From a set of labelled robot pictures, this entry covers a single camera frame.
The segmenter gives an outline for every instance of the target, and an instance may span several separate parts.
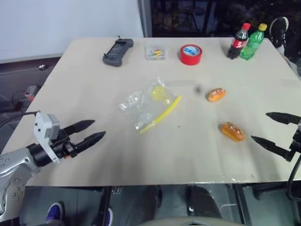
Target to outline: tape roll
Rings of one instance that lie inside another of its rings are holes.
[[[199,46],[189,44],[180,49],[180,61],[186,65],[197,65],[201,60],[202,49]]]

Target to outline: green soda bottle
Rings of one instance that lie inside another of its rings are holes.
[[[248,43],[240,53],[241,58],[249,60],[254,56],[256,50],[264,39],[264,31],[267,27],[268,26],[266,24],[260,24],[258,30],[251,34]]]

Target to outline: yellow bottle cap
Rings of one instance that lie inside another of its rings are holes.
[[[267,29],[267,27],[268,26],[266,24],[260,24],[258,29],[261,30],[261,31],[265,31]]]

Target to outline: hot dog bun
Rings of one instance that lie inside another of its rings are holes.
[[[208,95],[207,95],[207,99],[210,102],[215,102],[217,100],[222,99],[224,96],[226,95],[226,91],[223,88],[217,88],[217,89],[213,89],[211,90]]]
[[[245,139],[245,134],[237,125],[226,122],[222,125],[222,133],[238,142]]]

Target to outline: table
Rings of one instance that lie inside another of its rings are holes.
[[[72,142],[99,131],[105,137],[74,159],[53,163],[33,177],[32,186],[120,186],[189,183],[252,183],[287,180],[291,163],[260,147],[251,135],[289,147],[295,125],[265,115],[301,115],[301,83],[269,40],[250,61],[225,56],[231,38],[134,39],[119,68],[105,65],[103,53],[115,39],[75,40],[66,50],[28,111],[54,113],[61,128],[85,119],[96,122],[72,136]],[[167,48],[165,61],[144,58],[146,43]],[[196,66],[182,64],[184,44],[203,49]],[[178,106],[158,125],[139,134],[119,103],[160,77],[182,95]],[[200,86],[201,93],[195,92]],[[226,97],[209,103],[205,95],[223,87]],[[246,133],[243,142],[225,137],[219,126],[230,121]],[[35,142],[32,116],[23,118],[5,152]],[[301,179],[298,172],[296,179]]]

